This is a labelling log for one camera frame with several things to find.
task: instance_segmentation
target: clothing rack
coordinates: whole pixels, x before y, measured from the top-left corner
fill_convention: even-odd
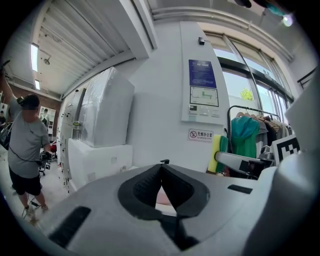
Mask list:
[[[261,113],[264,113],[264,114],[269,114],[269,115],[272,115],[272,116],[276,116],[276,117],[279,118],[279,116],[277,114],[270,113],[270,112],[267,112],[267,111],[263,111],[261,109],[255,109],[255,108],[251,108],[251,107],[247,107],[247,106],[239,106],[239,105],[233,105],[233,106],[229,107],[228,112],[227,112],[227,121],[228,121],[227,137],[228,137],[228,140],[229,140],[228,151],[229,152],[231,151],[231,153],[232,153],[232,148],[231,148],[231,118],[230,118],[230,111],[233,108],[240,108],[240,109],[245,109],[245,110],[257,111],[257,112],[261,112]]]

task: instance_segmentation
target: ceiling beam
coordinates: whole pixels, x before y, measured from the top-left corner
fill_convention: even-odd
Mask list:
[[[85,73],[78,81],[76,81],[73,85],[71,85],[65,92],[61,95],[60,99],[64,99],[67,97],[73,90],[75,90],[77,87],[79,87],[81,84],[83,84],[88,79],[92,78],[93,76],[97,75],[98,73],[123,62],[129,61],[134,59],[135,56],[131,52],[131,50],[124,51],[114,57],[108,58],[104,62],[100,63],[93,69],[89,70],[87,73]]]
[[[137,60],[150,56],[152,45],[149,36],[139,13],[131,1],[90,0],[87,3],[91,5],[95,12],[108,18]]]
[[[39,45],[39,35],[40,35],[42,22],[44,21],[45,15],[52,1],[53,0],[45,0],[38,6],[38,14],[35,15],[35,18],[32,24],[31,39],[30,39],[31,43],[35,43],[36,45]]]
[[[203,7],[179,6],[154,9],[152,14],[156,23],[193,21],[231,28],[263,43],[279,53],[280,56],[283,56],[288,62],[292,62],[294,59],[292,53],[271,34],[250,21],[225,11]]]
[[[153,49],[158,49],[158,37],[154,26],[154,21],[151,16],[151,13],[146,6],[146,3],[144,0],[133,0],[133,3],[141,17],[141,21],[145,27],[145,30],[147,32],[147,35],[152,43]]]

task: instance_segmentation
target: no smoking sign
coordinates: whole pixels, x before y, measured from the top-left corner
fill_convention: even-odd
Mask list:
[[[189,129],[188,140],[198,142],[212,142],[213,136],[214,132],[211,130]]]

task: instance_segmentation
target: man's arm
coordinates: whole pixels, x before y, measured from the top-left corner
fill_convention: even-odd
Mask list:
[[[44,146],[43,146],[43,149],[44,149],[44,151],[46,151],[46,152],[51,152],[51,145],[50,145],[50,143],[44,145]]]
[[[4,97],[8,99],[8,102],[11,101],[12,97],[16,98],[9,84],[7,83],[7,80],[5,78],[5,71],[3,68],[0,70],[0,91],[3,91]]]

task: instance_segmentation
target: black rubber opening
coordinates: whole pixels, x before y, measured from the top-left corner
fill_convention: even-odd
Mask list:
[[[163,187],[177,217],[163,215],[155,209],[157,194]],[[121,205],[141,220],[157,220],[172,241],[185,250],[199,241],[188,236],[182,219],[197,216],[207,205],[209,189],[166,164],[157,164],[125,181],[118,190]]]

